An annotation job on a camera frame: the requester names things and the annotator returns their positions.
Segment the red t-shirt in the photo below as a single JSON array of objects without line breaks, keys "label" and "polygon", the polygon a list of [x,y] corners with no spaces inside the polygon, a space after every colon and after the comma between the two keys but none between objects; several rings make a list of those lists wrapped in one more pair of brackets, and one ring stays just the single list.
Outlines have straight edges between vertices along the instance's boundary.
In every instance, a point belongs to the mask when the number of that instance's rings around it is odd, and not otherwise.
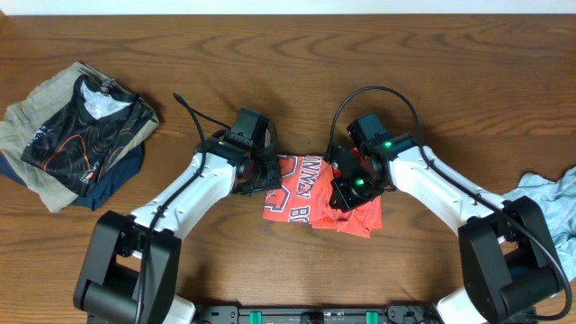
[{"label": "red t-shirt", "polygon": [[333,209],[331,181],[339,172],[320,156],[279,157],[282,185],[266,194],[263,218],[308,224],[315,230],[335,230],[369,238],[383,227],[379,198],[352,211]]}]

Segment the light blue t-shirt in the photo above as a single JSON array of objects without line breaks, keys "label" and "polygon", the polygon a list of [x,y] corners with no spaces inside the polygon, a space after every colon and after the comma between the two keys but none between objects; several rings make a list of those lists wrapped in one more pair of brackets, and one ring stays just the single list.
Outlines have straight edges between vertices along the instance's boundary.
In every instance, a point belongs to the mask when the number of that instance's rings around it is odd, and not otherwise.
[{"label": "light blue t-shirt", "polygon": [[503,196],[516,200],[527,196],[543,211],[562,268],[571,281],[575,278],[575,167],[556,181],[526,173],[515,189]]}]

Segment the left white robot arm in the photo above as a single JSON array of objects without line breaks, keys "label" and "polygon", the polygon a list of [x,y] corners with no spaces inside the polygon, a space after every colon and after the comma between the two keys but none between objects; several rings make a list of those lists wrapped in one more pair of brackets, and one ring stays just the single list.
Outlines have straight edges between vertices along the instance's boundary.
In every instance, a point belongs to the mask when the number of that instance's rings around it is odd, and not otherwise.
[{"label": "left white robot arm", "polygon": [[176,294],[181,246],[202,216],[229,194],[281,184],[273,152],[210,139],[162,193],[128,215],[108,211],[94,226],[73,295],[91,323],[190,323],[195,305]]}]

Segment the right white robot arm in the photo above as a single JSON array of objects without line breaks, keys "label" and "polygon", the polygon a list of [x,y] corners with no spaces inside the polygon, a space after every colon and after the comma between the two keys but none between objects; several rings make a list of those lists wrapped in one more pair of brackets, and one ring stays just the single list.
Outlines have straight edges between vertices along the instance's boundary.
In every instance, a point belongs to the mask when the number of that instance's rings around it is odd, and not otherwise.
[{"label": "right white robot arm", "polygon": [[491,193],[439,160],[409,133],[351,130],[355,148],[329,143],[341,171],[331,204],[349,212],[399,190],[458,237],[463,287],[417,316],[419,323],[537,323],[565,317],[573,293],[542,209],[526,196]]}]

